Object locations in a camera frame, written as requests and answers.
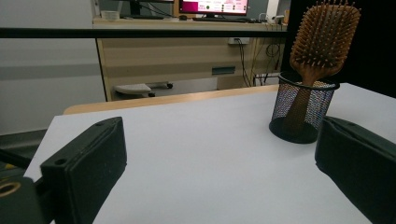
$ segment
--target keyboard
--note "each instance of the keyboard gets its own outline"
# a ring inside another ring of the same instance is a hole
[[[245,20],[239,20],[239,19],[226,19],[226,18],[211,18],[211,17],[198,17],[192,18],[193,21],[218,21],[218,22],[247,22]]]
[[[123,17],[126,20],[163,20],[162,16],[149,16],[149,15],[128,15]]]

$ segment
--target black horizontal bar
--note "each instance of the black horizontal bar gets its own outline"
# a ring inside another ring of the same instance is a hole
[[[0,38],[288,37],[287,31],[0,28]]]

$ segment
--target dark background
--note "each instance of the dark background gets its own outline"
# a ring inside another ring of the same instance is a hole
[[[316,5],[317,0],[292,0],[290,20],[281,71],[291,71],[289,64],[291,46],[297,35],[300,22],[308,7]],[[396,64],[393,56],[394,39],[390,34],[394,24],[393,8],[384,2],[356,0],[356,8],[361,8],[361,18],[353,37],[343,69],[330,79],[347,82],[371,91],[396,98],[393,80],[396,74],[391,67]]]

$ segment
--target hairbrush head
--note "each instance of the hairbrush head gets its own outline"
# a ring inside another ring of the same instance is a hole
[[[361,10],[335,2],[317,2],[305,12],[291,48],[290,65],[305,85],[338,73],[347,58]]]

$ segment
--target desk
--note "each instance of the desk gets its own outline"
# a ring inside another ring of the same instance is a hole
[[[114,101],[118,99],[113,90],[117,85],[216,77],[218,89],[225,90],[244,86],[244,69],[251,79],[253,74],[279,72],[287,27],[268,23],[95,18],[93,29],[285,33],[283,38],[251,37],[249,44],[244,45],[244,65],[241,49],[229,45],[229,37],[97,38],[106,98]]]
[[[256,91],[55,117],[25,176],[37,180],[55,151],[122,116],[128,165],[94,223],[370,223],[317,168],[315,143],[271,134],[276,91]],[[395,111],[395,99],[344,83],[328,115],[396,142]]]

